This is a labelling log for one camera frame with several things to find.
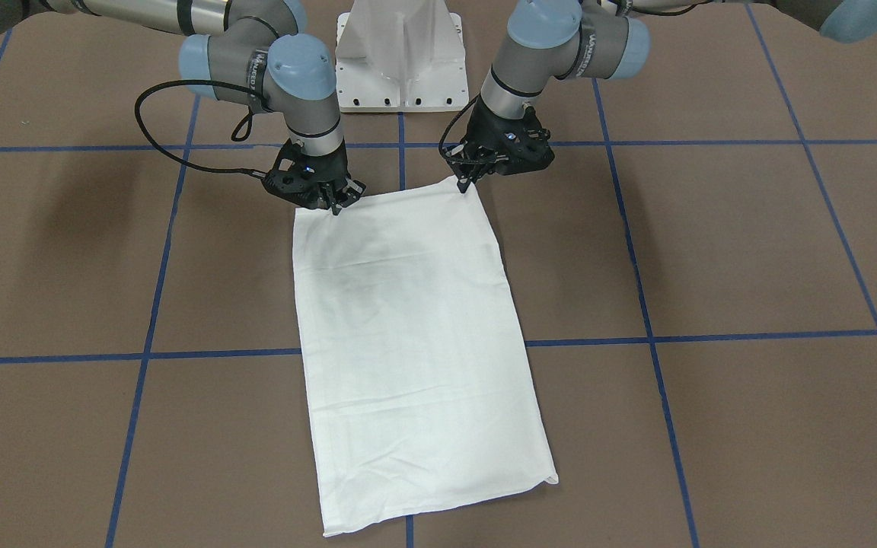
folded cloth edge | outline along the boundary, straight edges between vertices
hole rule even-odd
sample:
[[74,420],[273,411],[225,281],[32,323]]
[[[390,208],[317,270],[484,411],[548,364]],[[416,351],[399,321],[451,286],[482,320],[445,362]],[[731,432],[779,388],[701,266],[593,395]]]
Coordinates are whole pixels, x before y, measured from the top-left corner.
[[449,506],[446,504],[422,504],[421,506],[411,506],[411,507],[402,507],[396,508],[393,511],[388,509],[387,514],[391,514],[392,517],[385,518],[383,520],[378,521],[369,521],[366,524],[362,524],[361,527],[355,528],[342,528],[342,530],[335,531],[324,531],[324,537],[337,537],[338,534],[348,534],[348,533],[356,533],[356,531],[364,530],[366,527],[373,526],[373,524],[384,523],[387,520],[394,520],[396,518],[400,518],[401,516],[415,516],[417,514],[428,514],[432,512],[445,512],[446,510],[455,510],[456,508],[460,508],[463,506],[470,506],[472,504],[478,504],[481,502],[487,502],[487,500],[495,500],[495,499],[504,499],[504,497],[519,495],[519,493],[530,492],[530,490],[536,489],[540,483],[547,483],[547,485],[555,486],[560,482],[560,478],[558,478],[556,471],[553,474],[546,476],[543,479],[536,479],[535,482],[530,486],[523,486],[520,489],[507,489],[504,492],[494,492],[490,493],[490,495],[477,495],[477,496],[467,496],[463,497],[460,502],[455,502],[453,506]]

white cloth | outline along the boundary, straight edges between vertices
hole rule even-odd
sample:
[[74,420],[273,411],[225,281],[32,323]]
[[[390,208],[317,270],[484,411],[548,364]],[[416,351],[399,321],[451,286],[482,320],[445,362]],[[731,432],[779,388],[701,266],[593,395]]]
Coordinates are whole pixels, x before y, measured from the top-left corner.
[[293,276],[325,537],[557,482],[476,190],[297,209]]

blue tape grid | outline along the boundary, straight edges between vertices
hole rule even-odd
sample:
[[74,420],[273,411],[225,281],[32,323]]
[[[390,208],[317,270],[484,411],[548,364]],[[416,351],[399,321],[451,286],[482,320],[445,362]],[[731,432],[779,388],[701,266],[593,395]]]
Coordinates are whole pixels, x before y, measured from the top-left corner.
[[[604,117],[604,108],[598,83],[594,82],[595,101],[598,107],[598,117],[601,122],[601,128],[604,140],[581,140],[580,142],[553,142],[554,146],[596,146],[603,147],[608,156],[611,167],[613,184],[615,186],[616,197],[618,199],[619,213],[622,215],[624,232],[626,232],[626,244],[629,247],[629,255],[633,264],[634,274],[636,274],[636,288],[638,291],[638,301],[643,313],[645,324],[645,336],[642,337],[609,337],[609,339],[555,339],[555,340],[528,340],[526,346],[530,348],[536,347],[561,347],[561,346],[622,346],[623,344],[645,344],[649,347],[652,357],[653,368],[655,372],[655,381],[657,381],[660,396],[662,398],[662,412],[665,414],[665,426],[667,426],[669,444],[672,448],[672,457],[675,461],[676,473],[678,473],[678,482],[681,496],[683,499],[686,519],[689,524],[690,537],[693,548],[699,547],[699,535],[693,514],[692,504],[689,500],[688,489],[685,481],[685,472],[682,465],[681,452],[678,447],[678,440],[675,437],[674,426],[671,419],[671,406],[668,403],[668,393],[665,389],[665,382],[662,379],[661,365],[658,357],[658,344],[669,343],[714,343],[714,341],[734,341],[734,340],[779,340],[779,339],[825,339],[825,337],[860,337],[860,336],[876,336],[877,337],[877,309],[872,301],[870,292],[866,287],[866,282],[848,238],[838,219],[837,212],[828,194],[828,190],[824,185],[824,178],[818,169],[811,145],[877,145],[877,139],[807,139],[804,136],[803,129],[791,104],[789,94],[783,81],[780,79],[780,73],[777,71],[773,58],[766,40],[760,30],[759,24],[754,17],[751,8],[746,7],[751,19],[752,27],[766,56],[770,66],[770,71],[776,80],[777,87],[780,88],[784,103],[786,103],[787,111],[794,122],[797,129],[799,139],[720,139],[720,140],[612,140],[607,128],[607,121]],[[6,53],[7,46],[11,40],[11,31],[4,35],[0,46],[0,62]],[[254,146],[271,146],[279,147],[282,143],[266,143],[265,145],[236,145],[236,143],[223,143],[223,145],[193,145],[194,129],[198,117],[199,98],[195,97],[192,105],[191,118],[189,121],[189,131],[184,145],[168,145],[167,149],[180,150],[183,156],[187,158],[192,150],[212,150],[212,149],[247,149]],[[400,171],[400,189],[404,190],[407,184],[405,177],[405,150],[408,148],[432,148],[438,146],[434,142],[405,142],[404,132],[404,114],[397,116],[397,131],[399,138],[397,142],[358,142],[348,143],[350,148],[386,148],[397,149],[399,152],[399,171]],[[826,330],[826,332],[794,332],[794,333],[720,333],[720,334],[693,334],[692,336],[655,336],[651,327],[651,320],[648,315],[647,303],[645,301],[643,277],[638,269],[636,254],[634,253],[633,240],[631,240],[630,222],[627,218],[627,210],[624,208],[623,195],[620,191],[620,181],[618,178],[617,164],[614,157],[614,148],[620,146],[679,146],[679,145],[800,145],[804,147],[808,156],[808,162],[814,171],[815,180],[824,197],[825,205],[831,214],[835,229],[841,240],[842,246],[848,256],[850,265],[852,265],[853,273],[862,289],[863,296],[866,299],[869,312],[875,323],[874,330]],[[118,152],[118,151],[147,151],[150,148],[147,145],[73,145],[73,146],[0,146],[0,153],[6,152]],[[121,468],[118,474],[117,488],[115,490],[114,502],[111,509],[111,516],[107,533],[107,548],[112,548],[114,538],[116,536],[118,517],[121,508],[121,502],[124,495],[126,485],[126,473],[128,473],[129,459],[131,459],[131,450],[133,436],[135,436],[137,420],[139,420],[140,403],[142,402],[144,381],[147,374],[147,367],[153,360],[174,360],[174,358],[232,358],[246,356],[295,356],[300,354],[299,348],[269,348],[269,349],[233,349],[233,350],[208,350],[208,351],[183,351],[183,352],[153,352],[152,343],[156,329],[158,312],[161,303],[161,291],[164,288],[164,277],[167,275],[167,265],[171,254],[171,233],[174,229],[174,219],[177,217],[178,202],[180,201],[181,191],[184,187],[186,168],[181,167],[178,174],[177,185],[175,185],[175,194],[173,205],[171,205],[171,215],[167,223],[167,233],[164,239],[164,250],[161,254],[161,267],[155,288],[154,301],[151,307],[151,319],[148,327],[147,336],[144,343],[143,352],[137,353],[111,353],[111,354],[87,354],[87,355],[62,355],[62,356],[18,356],[18,357],[0,357],[0,365],[11,364],[36,364],[36,363],[73,363],[73,362],[110,362],[110,361],[140,361],[139,376],[136,382],[135,399],[133,399],[131,420],[129,420],[128,432],[126,433],[124,454],[122,457]],[[408,548],[414,546],[414,517],[407,516],[405,518],[405,542]]]
[[875,303],[872,302],[871,294],[868,292],[866,281],[864,281],[864,276],[862,275],[862,270],[859,268],[859,264],[855,259],[855,253],[852,252],[852,246],[850,246],[848,237],[845,235],[845,230],[842,228],[841,221],[838,219],[838,214],[831,201],[831,194],[828,194],[828,188],[824,186],[824,177],[821,176],[821,170],[818,169],[818,162],[815,161],[814,153],[811,152],[811,143],[805,139],[804,129],[801,128],[800,120],[797,119],[797,113],[794,111],[794,107],[790,103],[790,95],[787,94],[787,89],[783,86],[783,80],[780,79],[780,73],[777,71],[777,66],[773,64],[773,57],[770,55],[770,48],[768,48],[767,41],[763,37],[760,25],[757,23],[756,17],[753,15],[753,11],[749,5],[745,6],[745,10],[746,14],[749,16],[749,20],[753,24],[753,31],[760,40],[760,46],[763,48],[763,55],[766,56],[768,65],[770,65],[770,72],[773,73],[773,79],[777,81],[777,87],[780,88],[780,96],[783,96],[783,102],[787,105],[787,112],[790,114],[790,119],[794,122],[794,128],[797,129],[797,136],[800,137],[800,145],[804,147],[804,152],[807,153],[808,162],[811,163],[811,170],[814,171],[814,178],[818,181],[818,188],[821,190],[821,196],[824,197],[824,204],[828,206],[828,214],[831,214],[831,220],[834,221],[834,229],[838,232],[838,238],[841,239],[841,246],[844,248],[845,253],[848,254],[848,261],[850,265],[852,265],[852,270],[855,272],[855,278],[857,283],[859,283],[859,287],[862,288],[862,295],[864,295],[864,299],[866,299],[868,311],[871,313],[871,317],[875,321],[875,327],[877,329],[877,309],[875,308]]

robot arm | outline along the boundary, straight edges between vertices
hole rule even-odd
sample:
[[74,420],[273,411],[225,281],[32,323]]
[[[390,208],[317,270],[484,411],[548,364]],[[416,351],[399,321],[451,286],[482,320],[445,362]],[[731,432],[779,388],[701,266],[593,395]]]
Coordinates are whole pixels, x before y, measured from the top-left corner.
[[178,68],[183,79],[202,81],[189,86],[194,93],[247,105],[250,114],[285,116],[290,139],[273,169],[236,171],[250,171],[270,194],[335,215],[363,194],[347,170],[330,52],[302,34],[306,13],[299,0],[0,0],[0,34],[45,11],[188,35]]
[[[439,153],[459,178],[463,192],[487,174],[543,170],[553,162],[550,132],[534,105],[550,77],[618,79],[644,66],[650,38],[631,11],[678,14],[709,1],[694,0],[519,0],[507,36],[474,100],[466,135]],[[757,0],[839,42],[877,32],[877,0]]]

light blue joint cap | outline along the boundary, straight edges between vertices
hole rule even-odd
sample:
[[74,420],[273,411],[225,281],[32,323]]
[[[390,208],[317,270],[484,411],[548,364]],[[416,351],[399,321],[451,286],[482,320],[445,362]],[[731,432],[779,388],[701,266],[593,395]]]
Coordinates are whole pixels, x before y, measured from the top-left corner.
[[844,44],[877,32],[877,0],[844,0],[821,25],[821,35]]
[[267,69],[286,93],[302,100],[324,100],[337,92],[330,52],[309,34],[281,36],[273,42]]
[[636,18],[627,20],[627,44],[624,44],[624,54],[618,63],[615,73],[608,80],[620,80],[630,78],[641,72],[648,60],[648,52],[652,49],[652,35],[648,34],[648,27]]
[[303,4],[300,4],[300,0],[283,0],[283,2],[289,8],[289,13],[292,13],[293,18],[296,19],[296,32],[306,31],[307,11],[303,9]]
[[577,0],[519,0],[506,28],[521,46],[556,48],[577,34],[583,15]]
[[[178,73],[184,80],[210,80],[212,72],[209,71],[209,38],[205,34],[192,34],[181,43],[181,51],[178,52]],[[188,86],[193,94],[202,97],[213,98],[215,88],[212,86]]]

